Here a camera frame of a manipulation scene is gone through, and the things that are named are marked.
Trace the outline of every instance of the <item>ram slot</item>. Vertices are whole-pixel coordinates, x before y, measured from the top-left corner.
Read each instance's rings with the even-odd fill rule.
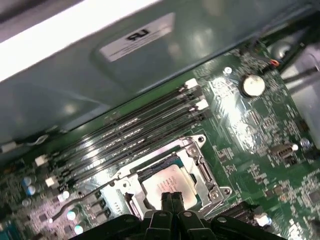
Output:
[[[176,90],[156,99],[155,101],[150,102],[150,103],[140,107],[138,110],[135,110],[125,116],[121,116],[118,119],[115,119],[114,121],[112,121],[110,124],[100,128],[90,134],[85,135],[82,139],[69,145],[65,149],[54,153],[53,154],[54,158],[55,159],[63,159],[65,157],[69,156],[70,154],[75,153],[79,149],[86,146],[87,142],[92,141],[93,139],[95,139],[99,136],[104,136],[105,133],[108,132],[110,129],[112,129],[115,124],[116,125],[125,125],[130,122],[134,123],[135,122],[134,119],[138,118],[141,114],[149,112],[150,110],[157,108],[158,106],[163,105],[165,103],[169,103],[172,100],[185,98],[186,96],[188,98],[194,99],[193,92],[189,91],[189,89],[187,87],[185,87],[185,85],[184,85],[184,86],[182,86],[182,88],[176,89]]]
[[[70,179],[62,188],[60,188],[60,191],[62,191],[64,188],[70,188],[76,184],[79,184],[83,181],[86,181],[87,179],[93,177],[94,175],[98,174],[101,171],[104,171],[113,165],[119,163],[119,162],[129,162],[135,159],[135,156],[141,157],[139,153],[148,154],[150,151],[152,151],[159,143],[159,141],[169,138],[171,136],[175,136],[181,130],[190,127],[194,125],[197,122],[196,119],[187,120],[183,123],[179,124],[175,128],[169,130],[164,135],[157,135],[157,137],[154,137],[146,142],[144,142],[141,145],[135,146],[133,149],[131,149],[129,152],[124,152],[121,155],[118,155],[117,157],[109,159],[107,162],[104,162],[103,164],[97,165],[90,170],[84,172],[83,174],[80,174],[72,179]]]
[[[181,101],[176,102],[174,105],[170,105],[164,108],[163,110],[158,111],[155,114],[147,116],[138,124],[134,124],[132,126],[130,125],[125,128],[122,128],[120,132],[114,132],[107,139],[103,140],[102,142],[99,142],[98,144],[91,146],[90,148],[83,149],[64,160],[60,160],[58,162],[51,162],[50,163],[51,169],[53,170],[54,168],[61,168],[63,166],[66,166],[68,163],[70,163],[70,165],[67,165],[67,166],[71,167],[73,165],[72,163],[76,165],[79,162],[92,159],[93,157],[101,153],[103,150],[114,147],[118,143],[121,143],[121,141],[124,141],[124,140],[128,141],[131,138],[134,138],[138,134],[142,134],[145,129],[150,127],[149,125],[152,124],[153,125],[152,127],[154,127],[155,126],[154,121],[158,119],[163,120],[168,116],[173,115],[173,113],[181,111],[189,106],[190,106],[190,103],[185,104]]]
[[[101,152],[100,154],[98,154],[97,156],[91,159],[88,159],[85,162],[85,165],[81,164],[79,165],[79,167],[66,169],[64,172],[62,172],[61,177],[65,178],[67,175],[76,174],[77,171],[80,171],[94,164],[97,161],[101,161],[106,156],[116,156],[118,154],[121,154],[122,153],[121,150],[123,149],[128,149],[128,151],[130,151],[131,150],[129,149],[130,146],[135,146],[142,142],[148,142],[150,138],[152,138],[154,135],[157,136],[161,132],[165,133],[168,129],[175,127],[174,125],[177,122],[188,118],[188,115],[191,115],[191,113],[189,112],[189,109],[184,109],[183,111],[180,111],[177,115],[175,115],[173,118],[171,117],[169,119],[166,119],[164,122],[161,122],[160,124],[157,122],[157,125],[151,126],[151,128],[146,129],[144,132],[142,132],[142,134],[135,136],[134,138],[127,140],[126,142],[119,142],[113,148],[107,149]]]

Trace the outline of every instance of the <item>screw hole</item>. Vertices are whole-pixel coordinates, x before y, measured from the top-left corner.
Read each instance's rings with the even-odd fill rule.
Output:
[[[203,136],[200,136],[200,137],[198,138],[199,143],[202,143],[204,140],[205,140],[205,139],[204,139]]]

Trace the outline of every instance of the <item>connector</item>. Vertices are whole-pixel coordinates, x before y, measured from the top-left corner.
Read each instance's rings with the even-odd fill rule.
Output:
[[[0,147],[0,153],[7,153],[20,147],[15,141],[8,142]]]
[[[45,180],[45,184],[47,185],[48,188],[57,183],[58,183],[58,180],[55,176],[51,176]]]
[[[48,162],[48,158],[46,155],[41,155],[41,156],[38,156],[34,161],[35,161],[35,164],[39,167],[45,164],[46,162]]]
[[[294,152],[298,150],[298,148],[299,147],[296,144],[280,144],[272,147],[270,152],[281,159],[286,159],[292,156]]]
[[[197,102],[195,104],[195,106],[196,106],[196,109],[198,111],[200,111],[200,110],[203,110],[203,109],[206,109],[207,107],[209,107],[209,104],[208,104],[207,100],[202,99],[201,101]]]
[[[197,80],[195,78],[192,78],[192,79],[190,79],[190,80],[188,80],[188,81],[186,81],[184,83],[184,87],[186,89],[192,89],[192,88],[194,88],[196,86],[198,86],[198,83],[197,83]]]

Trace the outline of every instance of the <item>label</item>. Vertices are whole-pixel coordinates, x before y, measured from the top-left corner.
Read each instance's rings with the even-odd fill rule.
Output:
[[[175,14],[169,13],[102,47],[100,52],[111,62],[132,53],[172,32]]]

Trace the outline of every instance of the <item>surface mount component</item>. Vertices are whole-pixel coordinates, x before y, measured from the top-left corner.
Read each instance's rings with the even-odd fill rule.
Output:
[[[231,195],[232,189],[217,184],[201,153],[205,142],[202,134],[181,137],[122,167],[104,191],[113,198],[120,191],[118,201],[124,201],[140,219],[147,211],[160,209],[164,192],[181,192],[186,209],[207,215]]]
[[[312,204],[316,204],[320,202],[320,189],[317,189],[311,193],[308,194]]]

